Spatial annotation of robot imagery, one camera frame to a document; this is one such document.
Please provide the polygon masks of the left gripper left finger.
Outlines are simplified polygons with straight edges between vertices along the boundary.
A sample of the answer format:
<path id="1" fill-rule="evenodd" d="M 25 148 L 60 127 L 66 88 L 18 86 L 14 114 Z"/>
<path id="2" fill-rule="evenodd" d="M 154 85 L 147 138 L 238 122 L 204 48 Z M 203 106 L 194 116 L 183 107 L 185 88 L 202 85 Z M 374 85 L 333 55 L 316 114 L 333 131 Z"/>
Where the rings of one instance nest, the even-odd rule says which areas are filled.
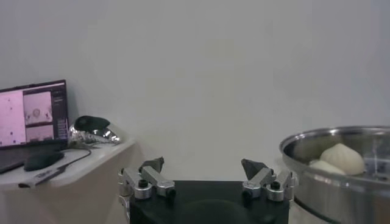
<path id="1" fill-rule="evenodd" d="M 147 200 L 155 189 L 158 196 L 173 200 L 176 197 L 176 184 L 161 174 L 164 163 L 164 157 L 159 157 L 144 161 L 138 170 L 122 168 L 118 173 L 119 195 Z"/>

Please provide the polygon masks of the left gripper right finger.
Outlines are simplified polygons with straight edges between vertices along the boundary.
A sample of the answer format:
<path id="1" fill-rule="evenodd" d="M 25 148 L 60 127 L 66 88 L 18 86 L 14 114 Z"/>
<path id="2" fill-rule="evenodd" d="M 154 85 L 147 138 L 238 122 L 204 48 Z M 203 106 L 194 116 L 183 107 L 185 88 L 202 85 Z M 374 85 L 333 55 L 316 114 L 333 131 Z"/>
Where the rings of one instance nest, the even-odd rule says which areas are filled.
<path id="1" fill-rule="evenodd" d="M 283 170 L 276 174 L 264 163 L 249 159 L 242 159 L 241 165 L 247 177 L 242 183 L 242 196 L 245 202 L 260 198 L 262 195 L 274 202 L 294 199 L 296 178 L 292 171 Z"/>

